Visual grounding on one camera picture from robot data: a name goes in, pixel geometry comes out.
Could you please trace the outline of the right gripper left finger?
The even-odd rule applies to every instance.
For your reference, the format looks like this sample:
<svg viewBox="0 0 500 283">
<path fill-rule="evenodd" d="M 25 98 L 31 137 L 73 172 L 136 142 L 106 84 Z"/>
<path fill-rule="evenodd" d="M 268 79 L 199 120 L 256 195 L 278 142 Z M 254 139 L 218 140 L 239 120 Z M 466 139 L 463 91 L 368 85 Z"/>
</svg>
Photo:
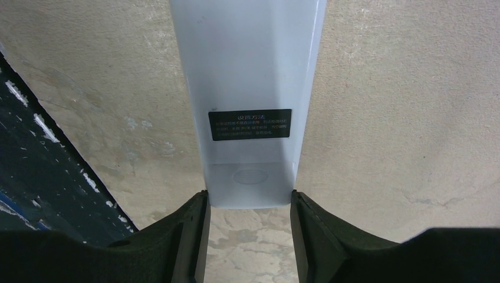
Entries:
<svg viewBox="0 0 500 283">
<path fill-rule="evenodd" d="M 207 191 L 106 247 L 54 231 L 1 233 L 2 282 L 203 282 L 210 224 Z"/>
</svg>

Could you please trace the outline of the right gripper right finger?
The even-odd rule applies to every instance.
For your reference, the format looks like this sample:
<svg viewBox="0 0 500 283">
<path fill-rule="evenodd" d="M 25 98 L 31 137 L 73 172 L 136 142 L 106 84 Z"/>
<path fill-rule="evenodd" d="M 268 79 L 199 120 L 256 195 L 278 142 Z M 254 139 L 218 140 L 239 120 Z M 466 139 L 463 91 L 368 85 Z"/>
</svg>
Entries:
<svg viewBox="0 0 500 283">
<path fill-rule="evenodd" d="M 300 282 L 498 282 L 499 229 L 430 228 L 403 243 L 372 235 L 291 194 Z"/>
</svg>

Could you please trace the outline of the white red remote control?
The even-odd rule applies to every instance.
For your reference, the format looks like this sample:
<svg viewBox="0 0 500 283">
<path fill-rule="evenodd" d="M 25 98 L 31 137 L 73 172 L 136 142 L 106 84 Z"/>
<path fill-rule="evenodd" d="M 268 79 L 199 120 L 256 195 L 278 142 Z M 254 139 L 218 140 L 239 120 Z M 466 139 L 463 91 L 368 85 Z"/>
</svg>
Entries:
<svg viewBox="0 0 500 283">
<path fill-rule="evenodd" d="M 204 180 L 211 164 L 272 162 L 297 179 L 326 7 L 170 1 Z"/>
</svg>

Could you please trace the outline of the white battery cover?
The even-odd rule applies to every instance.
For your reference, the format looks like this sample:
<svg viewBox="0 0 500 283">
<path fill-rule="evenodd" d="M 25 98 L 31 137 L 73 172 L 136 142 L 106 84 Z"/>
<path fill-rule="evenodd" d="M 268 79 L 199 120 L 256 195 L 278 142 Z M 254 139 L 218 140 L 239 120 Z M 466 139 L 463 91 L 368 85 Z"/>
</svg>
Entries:
<svg viewBox="0 0 500 283">
<path fill-rule="evenodd" d="M 296 175 L 293 163 L 211 164 L 205 170 L 209 202 L 222 209 L 288 205 Z"/>
</svg>

